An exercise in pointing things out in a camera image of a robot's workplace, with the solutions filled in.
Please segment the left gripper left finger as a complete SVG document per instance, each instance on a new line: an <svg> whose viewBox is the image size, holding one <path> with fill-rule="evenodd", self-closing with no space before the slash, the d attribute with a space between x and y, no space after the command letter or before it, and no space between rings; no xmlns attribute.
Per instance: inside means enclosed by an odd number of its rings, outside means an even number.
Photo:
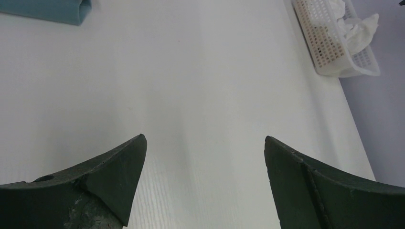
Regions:
<svg viewBox="0 0 405 229"><path fill-rule="evenodd" d="M3 229L121 229L129 223L144 166L140 134L85 162L0 187Z"/></svg>

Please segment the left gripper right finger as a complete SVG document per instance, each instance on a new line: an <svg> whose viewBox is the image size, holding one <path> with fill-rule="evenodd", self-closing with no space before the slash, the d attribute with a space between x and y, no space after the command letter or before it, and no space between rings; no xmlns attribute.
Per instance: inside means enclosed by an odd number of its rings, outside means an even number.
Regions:
<svg viewBox="0 0 405 229"><path fill-rule="evenodd" d="M402 229L405 190L339 170L274 137L264 157L283 229Z"/></svg>

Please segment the white t-shirt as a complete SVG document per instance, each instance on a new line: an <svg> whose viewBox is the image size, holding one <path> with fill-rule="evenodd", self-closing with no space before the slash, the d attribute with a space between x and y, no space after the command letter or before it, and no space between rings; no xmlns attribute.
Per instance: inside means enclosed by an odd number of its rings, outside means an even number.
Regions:
<svg viewBox="0 0 405 229"><path fill-rule="evenodd" d="M364 20L344 19L346 3L342 0L330 0L329 4L350 55L360 53L371 43L376 33L379 14L373 14Z"/></svg>

